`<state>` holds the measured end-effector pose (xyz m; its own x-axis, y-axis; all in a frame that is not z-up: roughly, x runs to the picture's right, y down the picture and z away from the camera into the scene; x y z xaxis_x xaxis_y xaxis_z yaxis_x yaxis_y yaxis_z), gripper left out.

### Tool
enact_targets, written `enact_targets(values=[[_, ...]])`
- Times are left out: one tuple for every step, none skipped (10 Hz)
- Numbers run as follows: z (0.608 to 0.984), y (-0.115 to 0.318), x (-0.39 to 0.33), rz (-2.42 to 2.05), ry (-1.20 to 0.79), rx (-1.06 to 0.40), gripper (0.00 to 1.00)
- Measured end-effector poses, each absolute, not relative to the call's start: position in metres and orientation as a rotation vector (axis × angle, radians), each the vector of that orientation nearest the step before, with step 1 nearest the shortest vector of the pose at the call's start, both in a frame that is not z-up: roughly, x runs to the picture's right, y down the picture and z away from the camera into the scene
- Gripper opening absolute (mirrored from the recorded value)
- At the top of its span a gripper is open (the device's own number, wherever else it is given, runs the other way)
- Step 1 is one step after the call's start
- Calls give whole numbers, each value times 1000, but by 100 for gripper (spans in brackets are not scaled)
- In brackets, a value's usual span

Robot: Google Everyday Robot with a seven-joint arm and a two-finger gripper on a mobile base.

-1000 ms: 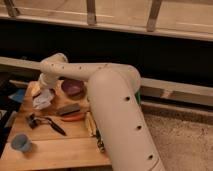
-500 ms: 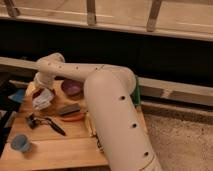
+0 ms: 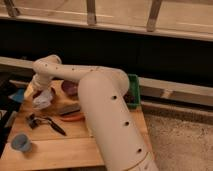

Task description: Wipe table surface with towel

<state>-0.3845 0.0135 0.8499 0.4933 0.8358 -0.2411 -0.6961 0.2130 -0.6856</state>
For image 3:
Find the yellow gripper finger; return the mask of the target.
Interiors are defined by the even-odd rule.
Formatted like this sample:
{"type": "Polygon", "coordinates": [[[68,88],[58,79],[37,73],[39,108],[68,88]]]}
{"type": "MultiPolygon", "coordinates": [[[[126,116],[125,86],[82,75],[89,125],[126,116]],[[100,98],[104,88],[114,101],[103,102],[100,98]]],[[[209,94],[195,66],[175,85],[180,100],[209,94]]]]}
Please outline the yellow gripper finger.
{"type": "Polygon", "coordinates": [[[33,87],[32,87],[32,84],[31,82],[28,84],[25,92],[24,92],[24,99],[27,99],[28,97],[31,96],[31,94],[33,93],[33,87]]]}

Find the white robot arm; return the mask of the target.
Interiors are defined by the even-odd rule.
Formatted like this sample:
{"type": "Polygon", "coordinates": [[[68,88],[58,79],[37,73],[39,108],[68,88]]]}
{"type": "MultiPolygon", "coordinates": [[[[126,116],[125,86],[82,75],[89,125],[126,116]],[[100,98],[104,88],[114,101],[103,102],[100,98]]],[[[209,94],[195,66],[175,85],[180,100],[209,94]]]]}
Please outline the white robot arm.
{"type": "Polygon", "coordinates": [[[78,84],[78,99],[108,171],[159,171],[124,95],[128,75],[104,66],[66,65],[57,55],[33,62],[35,91],[47,89],[53,78],[78,84]]]}

